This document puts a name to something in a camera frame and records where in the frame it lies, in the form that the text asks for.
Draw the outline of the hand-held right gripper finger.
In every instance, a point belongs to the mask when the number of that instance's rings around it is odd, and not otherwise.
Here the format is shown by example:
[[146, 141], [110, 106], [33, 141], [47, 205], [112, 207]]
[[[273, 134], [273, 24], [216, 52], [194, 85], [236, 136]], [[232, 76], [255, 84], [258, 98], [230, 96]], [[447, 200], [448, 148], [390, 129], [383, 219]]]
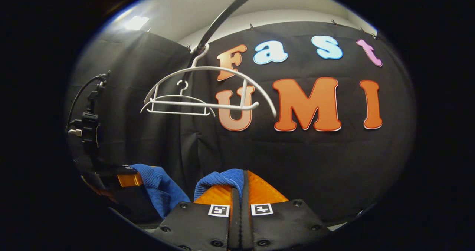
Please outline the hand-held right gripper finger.
[[331, 233], [304, 200], [287, 199], [251, 171], [243, 176], [243, 250], [309, 251]]
[[181, 251], [235, 251], [240, 248], [239, 192], [214, 185], [194, 202], [180, 202], [154, 237]]

